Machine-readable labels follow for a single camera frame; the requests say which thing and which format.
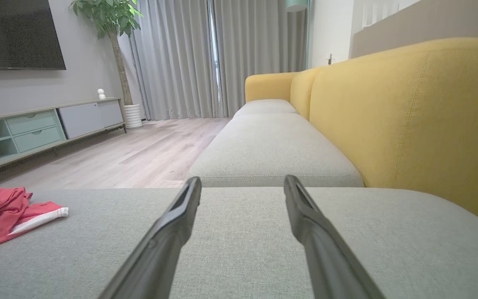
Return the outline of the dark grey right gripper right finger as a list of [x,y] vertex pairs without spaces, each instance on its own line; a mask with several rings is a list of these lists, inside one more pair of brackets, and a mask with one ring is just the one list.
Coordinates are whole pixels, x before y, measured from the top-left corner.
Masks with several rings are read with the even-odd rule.
[[285,176],[284,193],[292,233],[305,250],[315,297],[383,299],[377,284],[296,176]]

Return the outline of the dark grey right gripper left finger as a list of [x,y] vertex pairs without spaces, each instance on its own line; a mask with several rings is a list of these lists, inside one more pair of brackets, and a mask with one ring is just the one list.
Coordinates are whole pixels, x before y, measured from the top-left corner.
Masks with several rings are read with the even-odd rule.
[[101,299],[167,299],[181,248],[193,231],[202,184],[191,177],[99,295]]

